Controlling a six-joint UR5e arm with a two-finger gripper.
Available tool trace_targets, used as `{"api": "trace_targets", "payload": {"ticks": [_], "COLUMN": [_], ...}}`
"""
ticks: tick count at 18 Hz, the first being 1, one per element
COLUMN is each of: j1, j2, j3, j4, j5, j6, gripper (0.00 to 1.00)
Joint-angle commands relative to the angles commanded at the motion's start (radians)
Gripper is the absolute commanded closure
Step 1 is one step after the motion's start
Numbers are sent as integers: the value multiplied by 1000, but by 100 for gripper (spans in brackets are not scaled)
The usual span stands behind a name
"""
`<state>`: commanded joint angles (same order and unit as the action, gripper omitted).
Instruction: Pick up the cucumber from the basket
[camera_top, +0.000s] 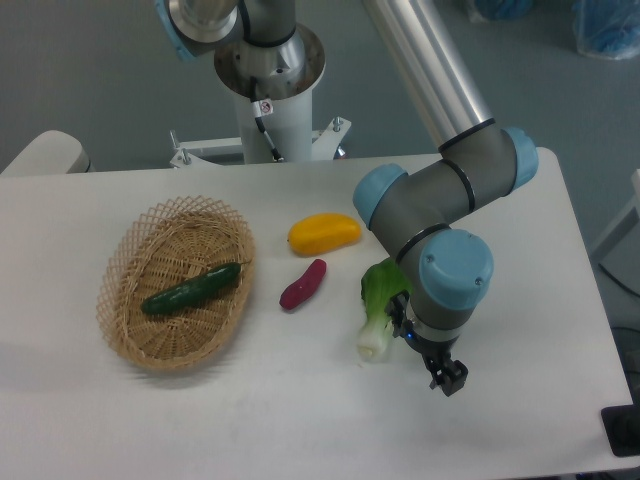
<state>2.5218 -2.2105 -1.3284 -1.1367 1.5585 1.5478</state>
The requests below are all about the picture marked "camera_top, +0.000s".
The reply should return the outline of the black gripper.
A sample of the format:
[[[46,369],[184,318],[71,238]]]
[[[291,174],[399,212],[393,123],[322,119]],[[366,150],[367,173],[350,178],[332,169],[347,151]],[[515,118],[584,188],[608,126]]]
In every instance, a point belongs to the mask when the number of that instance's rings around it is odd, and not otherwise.
[[[450,397],[464,387],[468,368],[461,361],[451,359],[451,348],[460,335],[459,328],[442,330],[428,326],[413,311],[408,294],[391,298],[391,323],[393,336],[402,338],[423,357],[431,375],[431,390],[441,387]]]

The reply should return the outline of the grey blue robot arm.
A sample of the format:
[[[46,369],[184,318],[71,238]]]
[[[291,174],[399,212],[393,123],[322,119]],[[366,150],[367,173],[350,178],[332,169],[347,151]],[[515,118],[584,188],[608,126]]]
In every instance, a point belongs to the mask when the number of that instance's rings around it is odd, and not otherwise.
[[[422,356],[432,386],[452,395],[468,370],[451,347],[493,274],[489,247],[454,223],[530,181],[538,154],[523,131],[497,127],[432,2],[369,1],[366,9],[440,159],[414,174],[375,168],[353,203],[413,288],[390,301],[394,334]],[[181,59],[213,54],[235,98],[246,163],[313,158],[320,141],[311,92],[325,56],[293,2],[159,1],[155,10]]]

